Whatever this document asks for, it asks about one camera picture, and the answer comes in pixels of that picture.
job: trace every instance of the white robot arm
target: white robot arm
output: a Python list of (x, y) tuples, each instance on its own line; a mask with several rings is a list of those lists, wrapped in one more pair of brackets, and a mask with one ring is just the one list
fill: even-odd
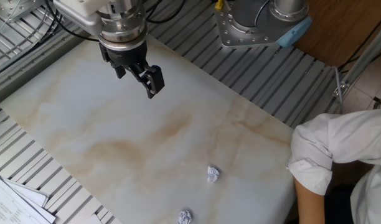
[(150, 67), (146, 61), (148, 27), (139, 0), (54, 0), (54, 4), (65, 17), (98, 36), (102, 57), (118, 78), (130, 71), (149, 98), (164, 87), (160, 67)]

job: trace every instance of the marble surface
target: marble surface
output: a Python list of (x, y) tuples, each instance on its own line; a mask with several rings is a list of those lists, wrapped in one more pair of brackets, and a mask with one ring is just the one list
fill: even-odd
[(282, 223), (292, 129), (152, 37), (147, 60), (152, 100), (84, 41), (0, 106), (123, 224)]

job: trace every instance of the metal grating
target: metal grating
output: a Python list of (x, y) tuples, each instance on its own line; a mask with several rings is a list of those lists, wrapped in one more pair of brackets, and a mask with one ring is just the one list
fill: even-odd
[[(7, 23), (0, 33), (0, 71), (34, 46), (47, 33), (53, 18), (44, 6), (13, 23)], [(4, 19), (0, 17), (0, 28)]]
[(49, 194), (45, 208), (56, 224), (83, 223), (94, 213), (103, 224), (120, 224), (2, 109), (0, 176)]
[[(151, 18), (166, 18), (180, 3), (166, 1)], [(172, 21), (150, 24), (149, 33), (292, 128), (337, 106), (334, 71), (312, 56), (280, 46), (223, 48), (209, 0), (187, 1)]]
[[(171, 15), (181, 1), (163, 1), (151, 18)], [(210, 0), (187, 1), (172, 21), (150, 24), (149, 33), (292, 128), (336, 109), (332, 97), (336, 83), (330, 67), (295, 48), (225, 49), (213, 13)], [(33, 38), (28, 45), (37, 41)], [(57, 44), (40, 52), (54, 51)], [(40, 63), (42, 56), (34, 61)], [(30, 69), (33, 62), (23, 68)], [(0, 175), (50, 194), (47, 209), (57, 216), (56, 224), (83, 223), (93, 213), (103, 224), (120, 223), (1, 109)]]

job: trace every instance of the person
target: person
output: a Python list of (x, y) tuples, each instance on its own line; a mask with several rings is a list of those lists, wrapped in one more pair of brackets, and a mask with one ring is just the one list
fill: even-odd
[[(287, 168), (294, 176), (300, 224), (381, 224), (381, 110), (320, 114), (296, 127), (291, 151)], [(332, 163), (357, 160), (374, 166), (355, 185), (347, 203), (338, 200), (332, 203), (337, 208), (330, 210), (324, 195)]]

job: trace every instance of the white lab coat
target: white lab coat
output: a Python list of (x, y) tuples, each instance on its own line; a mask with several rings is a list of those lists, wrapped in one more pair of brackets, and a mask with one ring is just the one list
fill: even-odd
[(297, 126), (288, 169), (308, 190), (324, 195), (332, 162), (374, 164), (351, 195), (355, 224), (381, 224), (381, 110), (321, 114)]

